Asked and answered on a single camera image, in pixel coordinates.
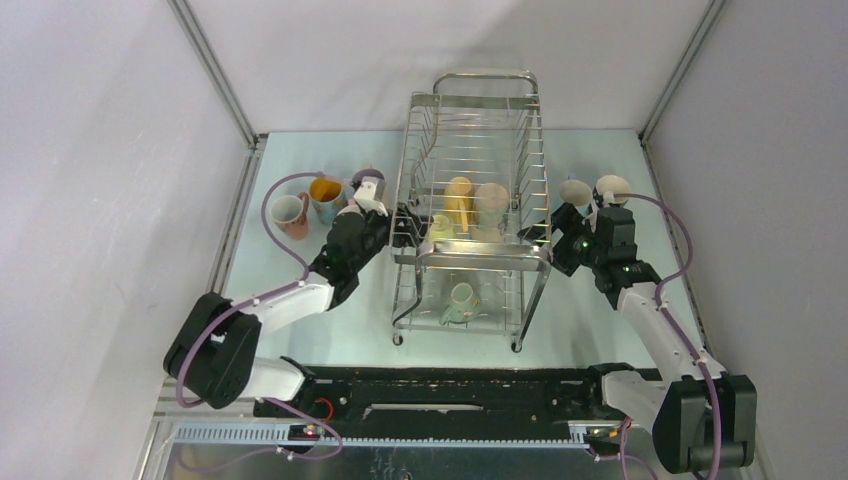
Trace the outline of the pale yellow faceted mug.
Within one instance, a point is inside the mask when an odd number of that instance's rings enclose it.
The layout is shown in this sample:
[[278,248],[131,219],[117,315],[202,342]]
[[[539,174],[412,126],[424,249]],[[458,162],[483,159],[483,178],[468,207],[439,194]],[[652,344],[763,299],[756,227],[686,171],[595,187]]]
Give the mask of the pale yellow faceted mug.
[[427,240],[429,242],[451,241],[457,238],[456,226],[453,219],[443,213],[434,214],[429,225]]

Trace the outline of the light blue faceted mug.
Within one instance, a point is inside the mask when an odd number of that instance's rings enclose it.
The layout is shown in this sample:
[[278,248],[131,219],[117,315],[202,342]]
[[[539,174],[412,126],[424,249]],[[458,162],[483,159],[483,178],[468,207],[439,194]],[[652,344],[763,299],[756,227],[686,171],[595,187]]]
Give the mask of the light blue faceted mug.
[[567,179],[559,184],[558,194],[561,200],[578,211],[585,211],[593,202],[592,188],[577,179]]

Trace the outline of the iridescent pale pink mug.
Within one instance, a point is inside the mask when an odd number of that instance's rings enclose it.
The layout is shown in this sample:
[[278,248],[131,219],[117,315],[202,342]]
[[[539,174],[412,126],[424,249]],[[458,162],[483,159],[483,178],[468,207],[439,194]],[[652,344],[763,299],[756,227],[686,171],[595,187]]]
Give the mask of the iridescent pale pink mug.
[[382,171],[375,168],[359,170],[353,175],[350,185],[357,191],[363,182],[374,184],[376,186],[375,198],[380,201],[384,199],[386,181]]

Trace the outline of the black mug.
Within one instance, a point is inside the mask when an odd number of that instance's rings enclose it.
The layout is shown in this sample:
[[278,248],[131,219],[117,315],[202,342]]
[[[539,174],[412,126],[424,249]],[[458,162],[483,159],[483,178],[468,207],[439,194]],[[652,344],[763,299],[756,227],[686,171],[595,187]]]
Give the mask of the black mug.
[[627,194],[630,194],[632,192],[632,188],[629,182],[617,175],[604,175],[600,177],[595,184],[594,190],[614,190],[618,192],[619,196],[626,197]]

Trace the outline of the blue butterfly mug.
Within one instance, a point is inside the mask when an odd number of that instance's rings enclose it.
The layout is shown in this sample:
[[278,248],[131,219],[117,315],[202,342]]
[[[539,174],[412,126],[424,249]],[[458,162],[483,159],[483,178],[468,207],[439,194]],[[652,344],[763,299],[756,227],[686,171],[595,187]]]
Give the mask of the blue butterfly mug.
[[309,198],[317,219],[331,225],[338,213],[348,204],[345,187],[334,180],[316,178],[309,187]]

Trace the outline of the salmon dotted mug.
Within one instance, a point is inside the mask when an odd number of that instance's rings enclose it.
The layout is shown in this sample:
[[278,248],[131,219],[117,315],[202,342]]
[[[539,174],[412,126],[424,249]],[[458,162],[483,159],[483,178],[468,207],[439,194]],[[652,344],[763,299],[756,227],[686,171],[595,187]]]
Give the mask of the salmon dotted mug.
[[283,234],[299,241],[305,239],[309,233],[309,206],[310,199],[306,192],[284,195],[272,203],[270,215]]

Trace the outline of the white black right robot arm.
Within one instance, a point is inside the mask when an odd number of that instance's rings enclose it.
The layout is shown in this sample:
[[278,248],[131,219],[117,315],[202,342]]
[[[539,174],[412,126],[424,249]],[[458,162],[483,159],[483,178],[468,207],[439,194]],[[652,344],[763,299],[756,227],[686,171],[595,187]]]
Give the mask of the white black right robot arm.
[[552,249],[566,276],[589,269],[596,288],[634,329],[663,385],[655,387],[627,366],[603,367],[581,392],[585,411],[606,418],[618,410],[650,431],[658,460],[672,474],[713,479],[755,456],[757,391],[746,375],[732,375],[697,346],[662,297],[654,268],[637,258],[630,210],[603,206],[593,221],[569,203],[551,218],[562,233]]

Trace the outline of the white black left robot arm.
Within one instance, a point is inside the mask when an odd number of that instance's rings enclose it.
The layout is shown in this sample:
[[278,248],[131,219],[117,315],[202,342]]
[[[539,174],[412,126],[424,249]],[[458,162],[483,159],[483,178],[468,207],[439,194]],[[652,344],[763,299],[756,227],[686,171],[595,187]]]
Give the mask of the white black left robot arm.
[[333,219],[326,243],[303,276],[240,303],[216,292],[195,302],[163,359],[179,405],[222,409],[239,398],[274,398],[292,416],[316,403],[308,371],[287,358],[262,358],[261,339],[330,311],[359,285],[358,274],[385,247],[421,243],[431,219],[401,203],[383,215],[350,205]]

